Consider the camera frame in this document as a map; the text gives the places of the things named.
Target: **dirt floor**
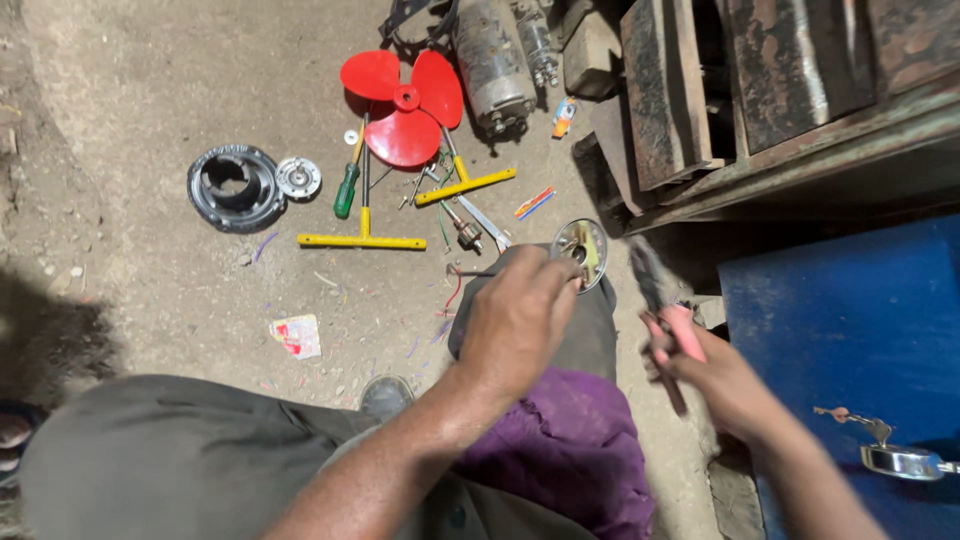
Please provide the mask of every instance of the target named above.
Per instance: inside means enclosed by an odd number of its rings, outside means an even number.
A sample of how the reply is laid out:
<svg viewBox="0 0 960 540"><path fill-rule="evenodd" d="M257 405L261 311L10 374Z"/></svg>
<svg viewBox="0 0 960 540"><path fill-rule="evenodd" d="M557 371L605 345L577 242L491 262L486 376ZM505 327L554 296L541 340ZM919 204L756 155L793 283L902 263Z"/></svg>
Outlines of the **dirt floor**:
<svg viewBox="0 0 960 540"><path fill-rule="evenodd" d="M0 177L2 397L55 405L113 372L165 373L356 407L372 373L399 373L419 392L437 379L450 361L441 342L429 344L442 323L436 312L453 292L444 267L458 259L465 269L486 267L496 258L492 242L482 256L445 254L436 207L397 210L411 190L397 172L372 191L373 233L424 237L425 253L305 251L295 241L297 233L358 229L356 212L340 221L330 211L350 154L344 131L358 126L337 73L351 54L379 45L375 29L389 5L0 3L0 101L24 114L19 155ZM472 174L517 169L515 180L471 197L514 242L549 241L570 219L595 217L570 154L589 131L586 113L565 139L550 137L562 96L548 92L550 111L537 110L520 141L481 142L467 116L454 132ZM290 205L268 231L218 233L187 201L185 171L226 143L258 146L275 160L309 158L323 171L323 190ZM376 163L373 173L383 168ZM558 195L517 222L514 209L548 185ZM278 235L253 262L271 233ZM638 351L647 334L636 319L643 302L625 246L611 249L619 385L659 503L656 537L719 538L705 458L712 430L695 396L688 394L693 414L678 419L646 382ZM74 268L83 275L52 297L51 283ZM306 313L320 322L324 356L297 361L268 325Z"/></svg>

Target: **yellow t-handle wrench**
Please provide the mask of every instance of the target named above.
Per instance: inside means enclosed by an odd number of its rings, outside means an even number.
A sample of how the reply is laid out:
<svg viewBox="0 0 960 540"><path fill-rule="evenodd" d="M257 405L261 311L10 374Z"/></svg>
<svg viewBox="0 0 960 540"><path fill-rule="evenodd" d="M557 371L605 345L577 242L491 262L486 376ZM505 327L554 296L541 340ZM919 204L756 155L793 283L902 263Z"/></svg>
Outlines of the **yellow t-handle wrench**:
<svg viewBox="0 0 960 540"><path fill-rule="evenodd" d="M363 145L363 205L360 208L360 235L333 236L329 234L298 234L297 243L301 246L339 246L362 248L393 248L401 250L425 250L423 238L379 238L370 236L370 147Z"/></svg>
<svg viewBox="0 0 960 540"><path fill-rule="evenodd" d="M450 148L450 154L453 155L453 168L457 169L457 177L460 178L460 182L458 184L451 185L450 187L442 187L440 189L434 189L433 191L421 193L414 199L414 202L417 203L418 207L429 205L430 203L440 201L441 199L445 199L447 197L459 195L465 191L476 189L477 187L483 187L484 185L490 185L497 182L502 182L504 180L509 180L516 176L516 169L509 168L498 173L471 179L470 175L467 174L467 168L464 166L463 159L460 158L460 156L457 154L457 149L453 146L453 139L450 137L450 130L445 127L441 127L441 129L444 131L444 140L446 140L446 145Z"/></svg>

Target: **purple cloth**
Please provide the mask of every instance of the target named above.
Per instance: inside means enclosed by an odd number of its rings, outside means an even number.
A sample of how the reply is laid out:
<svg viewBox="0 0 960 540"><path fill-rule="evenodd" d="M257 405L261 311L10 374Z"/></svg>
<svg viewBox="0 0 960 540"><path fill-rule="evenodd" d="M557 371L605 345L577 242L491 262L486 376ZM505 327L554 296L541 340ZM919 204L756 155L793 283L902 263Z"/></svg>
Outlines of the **purple cloth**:
<svg viewBox="0 0 960 540"><path fill-rule="evenodd" d="M589 373L548 368L455 470L553 510L600 540L642 540L654 511L643 464L623 392Z"/></svg>

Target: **red wire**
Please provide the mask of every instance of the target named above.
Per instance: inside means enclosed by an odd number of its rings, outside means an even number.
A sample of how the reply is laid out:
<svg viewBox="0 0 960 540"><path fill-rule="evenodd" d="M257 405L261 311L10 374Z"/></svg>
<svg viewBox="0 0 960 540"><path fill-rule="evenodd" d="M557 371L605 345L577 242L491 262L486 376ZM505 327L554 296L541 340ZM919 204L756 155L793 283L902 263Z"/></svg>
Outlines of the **red wire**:
<svg viewBox="0 0 960 540"><path fill-rule="evenodd" d="M453 291L453 294L450 295L450 299L446 301L446 306L444 306L444 313L450 309L450 303L453 302L453 299L457 297L457 293L460 292L460 282L463 278L460 276L460 270L457 270L457 290Z"/></svg>

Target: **green screwdriver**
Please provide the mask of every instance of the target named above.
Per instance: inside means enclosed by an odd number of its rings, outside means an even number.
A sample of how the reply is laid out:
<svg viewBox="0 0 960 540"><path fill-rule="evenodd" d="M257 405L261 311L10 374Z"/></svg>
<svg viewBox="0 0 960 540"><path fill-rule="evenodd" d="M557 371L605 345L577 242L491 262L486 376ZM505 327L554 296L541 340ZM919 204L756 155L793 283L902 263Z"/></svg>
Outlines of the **green screwdriver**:
<svg viewBox="0 0 960 540"><path fill-rule="evenodd" d="M347 219L347 216L350 215L350 205L353 204L353 193L355 191L353 186L357 182L357 177L360 176L360 167L357 163L360 161L360 149L362 149L365 144L363 141L363 132L369 121L370 114L364 114L363 123L360 124L360 136L357 138L357 143L353 147L353 160L347 163L347 167L344 170L344 181L340 184L340 188L337 189L337 198L333 201L333 215L340 219Z"/></svg>

